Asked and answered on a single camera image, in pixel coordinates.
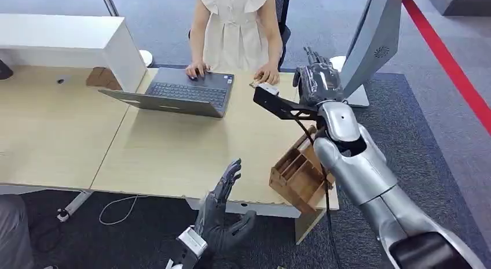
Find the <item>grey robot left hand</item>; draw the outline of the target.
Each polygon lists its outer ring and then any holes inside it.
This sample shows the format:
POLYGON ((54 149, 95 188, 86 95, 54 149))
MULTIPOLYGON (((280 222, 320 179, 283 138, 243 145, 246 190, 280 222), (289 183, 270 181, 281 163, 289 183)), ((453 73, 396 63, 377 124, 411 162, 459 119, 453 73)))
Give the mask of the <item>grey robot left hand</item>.
POLYGON ((222 253, 243 242, 254 228, 256 211, 247 211, 239 221, 225 225, 226 204, 235 182, 241 177, 241 159, 231 162, 215 187, 208 192, 195 222, 195 232, 207 243, 210 253, 222 253))

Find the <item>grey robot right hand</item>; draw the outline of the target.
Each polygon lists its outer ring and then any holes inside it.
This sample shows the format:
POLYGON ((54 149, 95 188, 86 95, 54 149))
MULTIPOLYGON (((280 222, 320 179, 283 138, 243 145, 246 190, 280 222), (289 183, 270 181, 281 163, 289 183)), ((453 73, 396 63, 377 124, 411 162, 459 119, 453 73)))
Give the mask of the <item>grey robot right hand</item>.
POLYGON ((325 101, 345 100, 337 69, 329 59, 305 46, 308 64, 296 68, 293 86, 298 89, 299 103, 315 107, 325 101))

